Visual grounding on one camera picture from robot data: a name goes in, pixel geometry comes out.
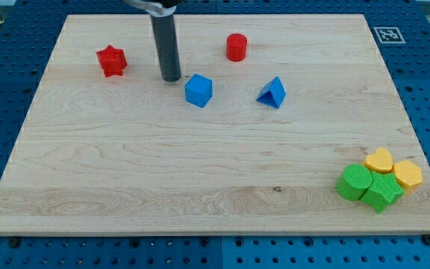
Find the silver black rod mount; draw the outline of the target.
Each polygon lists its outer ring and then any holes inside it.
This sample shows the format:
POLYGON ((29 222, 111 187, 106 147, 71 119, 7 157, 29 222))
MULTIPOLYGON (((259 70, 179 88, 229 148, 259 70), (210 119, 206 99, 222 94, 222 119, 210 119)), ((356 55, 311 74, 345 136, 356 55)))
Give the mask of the silver black rod mount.
POLYGON ((182 0, 123 0, 136 9, 144 10, 151 16, 173 15, 182 0))

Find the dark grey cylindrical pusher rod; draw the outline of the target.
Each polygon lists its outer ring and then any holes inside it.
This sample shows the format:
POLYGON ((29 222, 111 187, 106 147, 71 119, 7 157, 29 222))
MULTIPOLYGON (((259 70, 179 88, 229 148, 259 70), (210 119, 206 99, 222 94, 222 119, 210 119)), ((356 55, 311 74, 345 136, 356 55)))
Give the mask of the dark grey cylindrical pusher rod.
POLYGON ((178 42, 174 16, 150 16, 161 76, 164 81, 175 82, 181 78, 178 42))

